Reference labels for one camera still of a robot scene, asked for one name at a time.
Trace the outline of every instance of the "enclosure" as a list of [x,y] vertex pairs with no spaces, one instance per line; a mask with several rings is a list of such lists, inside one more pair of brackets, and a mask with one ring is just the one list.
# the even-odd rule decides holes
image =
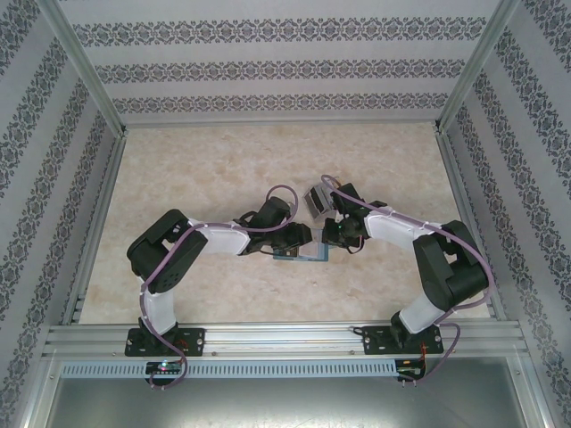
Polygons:
[[[2,2],[1,425],[571,426],[569,7]],[[201,255],[174,291],[200,357],[151,391],[162,358],[125,356],[129,245],[170,209],[228,222],[322,174],[474,236],[497,292],[451,314],[442,368],[397,383],[420,355],[354,333],[423,289],[413,253],[368,239]],[[303,201],[294,221],[323,227]]]

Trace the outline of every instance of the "marble floor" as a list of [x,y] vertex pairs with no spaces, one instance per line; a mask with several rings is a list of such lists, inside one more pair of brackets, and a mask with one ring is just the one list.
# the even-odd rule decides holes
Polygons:
[[[132,130],[80,323],[137,321],[139,283],[126,251],[167,210],[229,221],[257,210],[273,185],[302,195],[324,173],[416,218],[459,217],[429,123]],[[303,204],[297,221],[310,223]],[[329,255],[328,263],[203,255],[175,291],[178,321],[386,320],[420,292],[414,256],[389,243]],[[455,316],[489,314],[481,306]]]

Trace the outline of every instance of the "beige marble surface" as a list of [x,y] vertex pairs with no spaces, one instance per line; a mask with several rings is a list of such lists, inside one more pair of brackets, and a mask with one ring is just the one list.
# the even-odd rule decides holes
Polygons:
[[[323,173],[353,182],[367,201],[414,217],[458,218],[428,123],[133,130],[80,322],[137,321],[139,284],[126,250],[165,211],[229,221],[257,210],[273,185],[291,185],[301,195]],[[286,191],[276,195],[289,198]],[[297,219],[310,222],[304,205]],[[369,240],[354,256],[332,250],[328,263],[203,255],[178,285],[175,310],[181,322],[389,319],[419,291],[414,256]],[[462,316],[488,311],[482,306]]]

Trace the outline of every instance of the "patterned wallpaper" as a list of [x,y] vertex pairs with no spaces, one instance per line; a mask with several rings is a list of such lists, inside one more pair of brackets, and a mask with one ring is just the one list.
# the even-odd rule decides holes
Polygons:
[[60,323],[114,135],[32,0],[0,5],[0,426]]
[[498,0],[69,0],[128,125],[436,119]]
[[565,2],[522,2],[448,130],[556,426],[571,426],[570,28]]

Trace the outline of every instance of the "damask pattern wall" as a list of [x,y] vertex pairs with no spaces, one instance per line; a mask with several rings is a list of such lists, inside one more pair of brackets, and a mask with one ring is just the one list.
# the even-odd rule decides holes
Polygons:
[[115,137],[32,0],[0,2],[0,426],[78,270]]
[[571,426],[570,38],[570,1],[522,1],[448,129],[556,426]]
[[64,0],[128,125],[436,119],[498,0]]

